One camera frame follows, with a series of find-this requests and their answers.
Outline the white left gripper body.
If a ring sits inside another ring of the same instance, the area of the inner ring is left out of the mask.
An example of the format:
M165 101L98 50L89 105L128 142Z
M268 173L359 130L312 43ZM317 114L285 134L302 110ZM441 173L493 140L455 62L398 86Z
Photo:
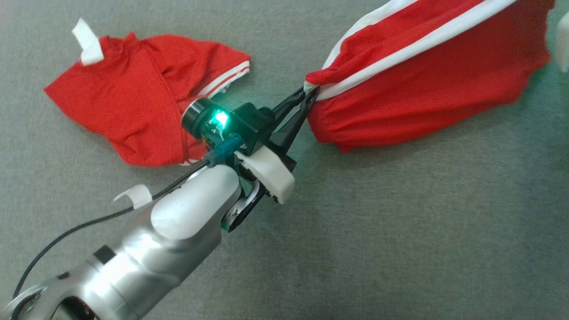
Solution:
M285 204L289 200L296 180L275 152L263 145L249 156L236 151L236 157L265 186L269 194L276 197L279 204Z

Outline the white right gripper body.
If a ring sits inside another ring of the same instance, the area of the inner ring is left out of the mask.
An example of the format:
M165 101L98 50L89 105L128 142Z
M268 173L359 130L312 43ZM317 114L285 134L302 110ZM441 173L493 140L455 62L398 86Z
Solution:
M569 70L569 13L561 18L557 25L557 64L561 72Z

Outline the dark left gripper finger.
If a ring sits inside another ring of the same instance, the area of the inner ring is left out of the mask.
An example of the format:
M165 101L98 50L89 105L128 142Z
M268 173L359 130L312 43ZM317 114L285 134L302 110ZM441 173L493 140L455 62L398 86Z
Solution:
M289 97L281 101L272 109L276 122L282 122L295 107L300 107L299 111L290 120L296 119L297 122L304 122L312 108L312 94L305 93L303 87L297 89Z
M312 107L318 98L318 89L311 89L309 93L312 94ZM280 125L282 122L276 122L275 126ZM280 149L289 149L299 130L301 129L304 122L297 122L296 119L288 120L280 129L274 130L269 138L269 141Z

